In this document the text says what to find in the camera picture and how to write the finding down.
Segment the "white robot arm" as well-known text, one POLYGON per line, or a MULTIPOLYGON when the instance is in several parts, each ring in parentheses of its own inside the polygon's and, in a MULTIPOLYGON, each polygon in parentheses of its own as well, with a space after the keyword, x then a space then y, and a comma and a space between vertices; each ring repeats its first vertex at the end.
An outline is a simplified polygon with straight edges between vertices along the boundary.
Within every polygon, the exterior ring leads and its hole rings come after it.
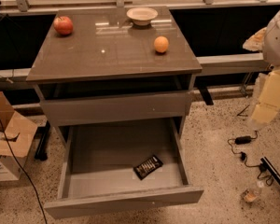
POLYGON ((259 51, 263 60, 273 69, 268 75, 257 78, 248 125, 258 131, 268 125, 280 110, 280 10, 268 25, 250 36, 243 48, 259 51))

